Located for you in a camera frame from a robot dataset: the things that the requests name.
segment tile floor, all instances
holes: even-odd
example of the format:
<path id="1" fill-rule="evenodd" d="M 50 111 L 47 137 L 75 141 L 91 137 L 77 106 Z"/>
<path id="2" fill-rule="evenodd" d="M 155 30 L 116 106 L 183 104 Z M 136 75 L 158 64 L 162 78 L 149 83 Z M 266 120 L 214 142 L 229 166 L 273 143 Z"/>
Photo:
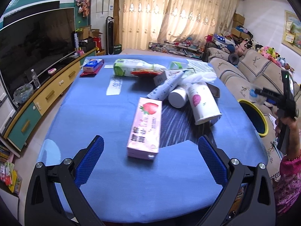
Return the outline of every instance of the tile floor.
<path id="1" fill-rule="evenodd" d="M 36 160 L 41 150 L 41 146 L 47 134 L 47 131 L 54 119 L 61 103 L 64 99 L 64 95 L 60 96 L 51 108 L 47 111 L 46 115 L 42 117 L 39 125 L 32 132 L 32 135 L 27 140 L 27 146 L 22 150 L 21 158 L 15 160 L 15 170 L 23 178 L 21 190 L 19 194 L 19 222 L 24 226 L 24 211 L 25 200 L 29 181 L 36 164 Z"/>

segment blue tablecloth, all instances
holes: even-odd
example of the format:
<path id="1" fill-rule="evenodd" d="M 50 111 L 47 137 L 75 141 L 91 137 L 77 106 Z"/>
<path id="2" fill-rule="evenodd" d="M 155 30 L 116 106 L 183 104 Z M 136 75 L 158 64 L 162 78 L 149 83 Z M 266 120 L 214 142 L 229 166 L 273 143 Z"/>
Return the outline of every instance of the blue tablecloth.
<path id="1" fill-rule="evenodd" d="M 100 56 L 105 64 L 118 58 L 141 59 L 167 66 L 186 59 L 147 55 Z M 267 164 L 267 155 L 254 126 L 232 94 L 217 79 L 221 119 L 211 128 L 194 125 L 189 103 L 182 109 L 163 103 L 161 149 L 154 162 L 128 158 L 126 145 L 139 97 L 155 85 L 152 79 L 123 77 L 119 95 L 106 95 L 112 68 L 94 78 L 79 78 L 70 87 L 49 128 L 38 161 L 59 164 L 86 148 L 95 135 L 105 141 L 103 154 L 81 191 L 101 220 L 147 223 L 184 215 L 211 205 L 221 186 L 210 174 L 195 143 L 200 135 L 213 136 L 218 148 L 243 164 Z M 60 185 L 64 209 L 68 206 Z"/>

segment pink box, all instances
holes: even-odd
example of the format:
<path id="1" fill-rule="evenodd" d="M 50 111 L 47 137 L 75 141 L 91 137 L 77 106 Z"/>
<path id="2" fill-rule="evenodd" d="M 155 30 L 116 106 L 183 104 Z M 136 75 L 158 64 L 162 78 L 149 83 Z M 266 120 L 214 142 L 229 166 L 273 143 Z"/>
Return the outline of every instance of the pink box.
<path id="1" fill-rule="evenodd" d="M 154 160 L 159 153 L 162 101 L 140 98 L 131 134 L 128 156 Z"/>

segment yellow-rimmed basket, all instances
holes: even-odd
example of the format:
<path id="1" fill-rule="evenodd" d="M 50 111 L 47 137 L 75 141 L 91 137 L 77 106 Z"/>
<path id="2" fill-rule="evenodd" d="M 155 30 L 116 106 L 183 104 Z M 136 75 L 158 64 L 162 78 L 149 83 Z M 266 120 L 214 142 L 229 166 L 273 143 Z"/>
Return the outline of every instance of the yellow-rimmed basket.
<path id="1" fill-rule="evenodd" d="M 237 101 L 253 123 L 259 136 L 262 138 L 265 137 L 268 134 L 268 123 L 260 109 L 245 99 L 239 99 Z"/>

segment tower fan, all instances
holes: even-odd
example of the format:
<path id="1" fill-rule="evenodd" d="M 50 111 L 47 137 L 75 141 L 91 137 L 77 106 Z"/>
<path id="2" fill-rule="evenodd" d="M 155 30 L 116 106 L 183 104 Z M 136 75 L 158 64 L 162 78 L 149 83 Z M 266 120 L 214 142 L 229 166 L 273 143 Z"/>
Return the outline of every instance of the tower fan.
<path id="1" fill-rule="evenodd" d="M 106 18 L 106 54 L 114 54 L 114 19 L 110 16 Z"/>

